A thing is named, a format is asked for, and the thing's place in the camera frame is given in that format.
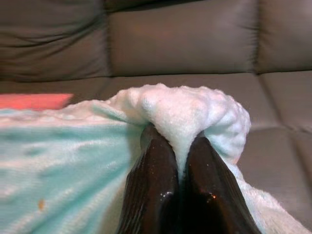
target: sofa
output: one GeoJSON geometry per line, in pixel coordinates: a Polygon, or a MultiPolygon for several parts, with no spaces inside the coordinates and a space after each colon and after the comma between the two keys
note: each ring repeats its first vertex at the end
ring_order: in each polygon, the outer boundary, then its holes
{"type": "Polygon", "coordinates": [[[312,231],[311,0],[1,0],[0,94],[220,89],[250,113],[239,167],[312,231]]]}

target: blanket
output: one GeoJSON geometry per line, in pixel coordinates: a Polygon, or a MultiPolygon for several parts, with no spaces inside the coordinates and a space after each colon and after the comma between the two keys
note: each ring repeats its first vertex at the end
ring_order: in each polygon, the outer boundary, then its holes
{"type": "Polygon", "coordinates": [[[61,110],[0,110],[0,229],[3,234],[113,234],[126,176],[152,122],[183,177],[189,147],[205,136],[235,175],[264,234],[309,234],[236,163],[250,129],[247,111],[207,87],[145,85],[61,110]]]}

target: pink object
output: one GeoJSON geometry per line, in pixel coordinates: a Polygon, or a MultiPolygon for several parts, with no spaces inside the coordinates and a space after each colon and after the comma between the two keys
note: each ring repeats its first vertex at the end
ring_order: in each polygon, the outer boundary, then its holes
{"type": "Polygon", "coordinates": [[[58,110],[62,109],[72,96],[72,94],[1,94],[0,109],[58,110]]]}

